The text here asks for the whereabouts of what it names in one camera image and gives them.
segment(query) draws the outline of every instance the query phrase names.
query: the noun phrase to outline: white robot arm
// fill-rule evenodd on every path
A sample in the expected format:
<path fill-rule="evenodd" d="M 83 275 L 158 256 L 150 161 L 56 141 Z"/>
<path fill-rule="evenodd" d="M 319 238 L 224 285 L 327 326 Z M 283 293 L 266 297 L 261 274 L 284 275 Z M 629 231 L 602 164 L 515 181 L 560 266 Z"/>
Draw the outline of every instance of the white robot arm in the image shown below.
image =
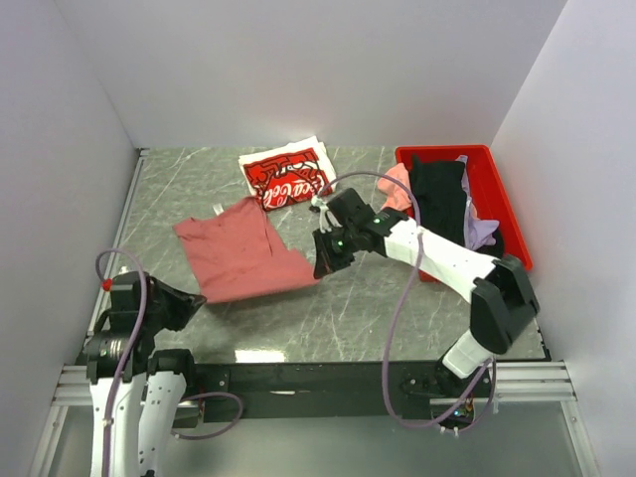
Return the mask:
<path fill-rule="evenodd" d="M 183 329 L 205 297 L 176 290 L 147 274 L 145 278 L 150 290 L 146 312 L 112 403 L 109 442 L 103 441 L 104 410 L 115 368 L 139 311 L 138 273 L 113 278 L 111 307 L 100 317 L 95 334 L 84 347 L 94 422 L 90 477 L 104 477 L 105 473 L 107 477 L 161 477 L 161 459 L 177 407 L 194 381 L 195 362 L 190 351 L 153 354 L 154 336 L 162 329 Z M 110 328 L 102 330 L 106 319 Z M 104 454 L 108 455 L 106 471 Z"/>
<path fill-rule="evenodd" d="M 539 302 L 519 260 L 477 253 L 419 227 L 393 209 L 375 213 L 353 189 L 327 203 L 339 226 L 314 231 L 316 267 L 322 277 L 345 268 L 359 250 L 416 265 L 447 284 L 471 304 L 470 328 L 444 354 L 441 363 L 466 379 L 494 354 L 504 354 L 539 312 Z"/>

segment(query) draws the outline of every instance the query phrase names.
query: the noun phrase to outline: marble table surface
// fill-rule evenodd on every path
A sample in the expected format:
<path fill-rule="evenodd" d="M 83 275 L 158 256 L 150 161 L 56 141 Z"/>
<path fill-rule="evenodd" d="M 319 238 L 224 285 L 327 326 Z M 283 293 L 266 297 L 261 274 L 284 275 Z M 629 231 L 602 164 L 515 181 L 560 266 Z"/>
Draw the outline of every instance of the marble table surface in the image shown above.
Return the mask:
<path fill-rule="evenodd" d="M 240 154 L 264 148 L 150 149 L 120 246 L 135 253 L 152 275 L 176 288 L 198 292 L 197 281 L 172 226 L 186 218 L 215 215 L 247 194 Z M 329 147 L 338 174 L 384 172 L 395 164 L 391 147 Z M 378 210 L 384 196 L 375 178 L 344 182 Z M 311 231 L 318 218 L 308 204 L 268 214 L 288 247 L 313 263 Z M 115 270 L 125 264 L 118 259 Z M 245 301 L 204 306 L 185 330 L 162 331 L 158 349 L 187 347 L 198 363 L 378 361 L 386 343 L 396 301 L 409 273 L 405 264 L 359 253 L 353 265 L 318 285 Z M 469 307 L 440 283 L 418 282 L 397 325 L 393 360 L 435 360 L 467 329 Z M 507 359 L 543 359 L 535 321 L 515 343 Z"/>

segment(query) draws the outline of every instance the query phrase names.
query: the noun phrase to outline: purple cable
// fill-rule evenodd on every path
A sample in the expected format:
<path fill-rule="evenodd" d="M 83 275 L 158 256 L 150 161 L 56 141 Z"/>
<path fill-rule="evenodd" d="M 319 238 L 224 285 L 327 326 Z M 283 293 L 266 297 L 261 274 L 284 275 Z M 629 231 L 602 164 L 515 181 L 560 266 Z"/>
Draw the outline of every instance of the purple cable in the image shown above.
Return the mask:
<path fill-rule="evenodd" d="M 181 401 L 183 401 L 183 400 L 198 400 L 198 399 L 205 399 L 205 398 L 230 398 L 230 399 L 234 399 L 237 402 L 237 404 L 238 404 L 237 415 L 235 415 L 234 419 L 232 419 L 232 422 L 230 422 L 224 428 L 216 430 L 216 431 L 214 431 L 214 432 L 212 432 L 210 434 L 205 434 L 205 435 L 185 435 L 185 434 L 180 434 L 178 432 L 175 432 L 173 430 L 172 431 L 172 435 L 174 435 L 178 439 L 184 439 L 184 440 L 205 440 L 205 439 L 209 439 L 211 437 L 217 437 L 218 435 L 225 434 L 226 432 L 228 432 L 230 429 L 232 429 L 235 425 L 237 425 L 239 423 L 239 419 L 242 416 L 242 409 L 243 409 L 242 400 L 240 399 L 240 397 L 238 397 L 237 395 L 233 395 L 232 393 L 224 393 L 222 391 L 215 391 L 215 392 L 212 392 L 212 393 L 202 393 L 200 395 L 184 397 L 183 399 L 181 399 Z"/>
<path fill-rule="evenodd" d="M 417 204 L 417 199 L 413 195 L 413 192 L 407 186 L 405 186 L 402 182 L 400 182 L 398 179 L 394 179 L 393 177 L 388 176 L 387 174 L 382 174 L 380 172 L 373 172 L 373 171 L 349 172 L 347 174 L 343 174 L 342 176 L 339 176 L 339 177 L 335 178 L 330 183 L 325 184 L 322 187 L 322 189 L 320 189 L 320 191 L 318 192 L 318 197 L 321 197 L 328 188 L 330 188 L 331 186 L 333 186 L 337 182 L 340 182 L 343 179 L 346 179 L 346 178 L 352 177 L 352 176 L 375 176 L 375 177 L 387 179 L 388 181 L 391 181 L 394 184 L 396 184 L 397 186 L 401 187 L 408 194 L 408 197 L 410 198 L 410 202 L 412 203 L 413 209 L 414 209 L 415 223 L 419 226 L 421 214 L 420 214 L 420 210 L 419 210 L 419 205 Z M 408 276 L 408 281 L 406 282 L 406 286 L 404 287 L 404 291 L 402 292 L 401 297 L 397 301 L 396 308 L 394 309 L 394 315 L 393 315 L 393 318 L 392 318 L 392 321 L 391 321 L 391 326 L 389 327 L 389 336 L 387 338 L 387 344 L 385 345 L 385 351 L 384 351 L 383 357 L 382 357 L 382 396 L 383 396 L 383 400 L 385 402 L 385 407 L 387 408 L 387 412 L 389 413 L 389 415 L 393 419 L 395 419 L 397 421 L 397 423 L 399 423 L 399 425 L 401 425 L 402 427 L 406 427 L 406 428 L 409 428 L 409 429 L 423 429 L 423 428 L 426 428 L 426 427 L 431 427 L 431 426 L 436 425 L 436 424 L 439 425 L 440 422 L 442 422 L 447 417 L 449 417 L 450 414 L 452 414 L 458 407 L 460 407 L 462 405 L 462 403 L 468 398 L 468 396 L 475 389 L 475 386 L 477 386 L 477 383 L 479 383 L 479 380 L 481 380 L 481 377 L 484 375 L 484 373 L 488 369 L 488 365 L 492 362 L 493 363 L 493 381 L 491 383 L 491 396 L 489 397 L 489 400 L 488 400 L 488 403 L 486 404 L 486 407 L 484 408 L 484 410 L 479 415 L 479 418 L 481 418 L 481 416 L 486 411 L 488 406 L 490 406 L 490 402 L 492 402 L 492 396 L 493 396 L 494 387 L 495 387 L 494 378 L 495 378 L 495 366 L 496 365 L 494 363 L 494 360 L 485 361 L 481 365 L 481 367 L 480 367 L 479 371 L 477 372 L 477 374 L 475 375 L 475 377 L 468 384 L 468 386 L 466 387 L 464 392 L 457 399 L 455 404 L 452 405 L 451 407 L 449 407 L 443 414 L 439 415 L 435 419 L 432 419 L 432 420 L 413 420 L 413 421 L 402 419 L 401 417 L 399 417 L 396 414 L 396 411 L 394 410 L 394 407 L 391 404 L 391 397 L 389 396 L 389 354 L 391 353 L 391 344 L 392 344 L 392 342 L 394 340 L 394 334 L 396 333 L 396 325 L 398 324 L 399 313 L 401 312 L 401 309 L 404 306 L 404 303 L 406 302 L 406 297 L 408 296 L 408 293 L 410 292 L 410 289 L 411 289 L 411 287 L 413 286 L 413 284 L 415 282 L 415 278 L 417 277 L 418 272 L 419 272 L 419 266 L 421 264 L 421 260 L 422 260 L 422 258 L 424 256 L 424 244 L 421 241 L 421 234 L 417 234 L 417 245 L 418 245 L 418 248 L 417 248 L 417 259 L 415 260 L 415 265 L 413 266 L 413 268 L 412 268 L 412 270 L 410 272 L 410 275 Z"/>
<path fill-rule="evenodd" d="M 146 312 L 146 303 L 148 301 L 148 285 L 146 283 L 146 276 L 143 272 L 143 267 L 139 260 L 135 255 L 121 248 L 108 248 L 101 252 L 97 258 L 95 259 L 95 270 L 97 271 L 97 276 L 99 280 L 104 282 L 104 275 L 101 272 L 101 258 L 104 255 L 109 253 L 120 253 L 122 255 L 127 256 L 130 261 L 135 265 L 137 269 L 137 273 L 139 273 L 139 285 L 141 288 L 140 297 L 139 297 L 139 312 L 137 313 L 137 319 L 135 321 L 135 326 L 132 329 L 132 333 L 130 333 L 130 338 L 128 339 L 128 343 L 126 343 L 126 347 L 121 354 L 121 358 L 119 358 L 119 362 L 117 363 L 117 368 L 115 369 L 115 374 L 112 377 L 112 384 L 110 385 L 110 390 L 108 390 L 108 398 L 106 399 L 106 406 L 103 412 L 103 449 L 101 452 L 101 475 L 102 477 L 110 476 L 110 431 L 112 427 L 112 409 L 115 403 L 115 397 L 117 396 L 117 390 L 119 389 L 119 381 L 121 379 L 121 373 L 123 372 L 123 368 L 126 365 L 126 361 L 128 361 L 128 357 L 130 356 L 130 352 L 132 351 L 132 347 L 135 344 L 137 339 L 137 335 L 139 334 L 139 330 L 141 329 L 141 324 L 143 322 L 143 315 Z"/>

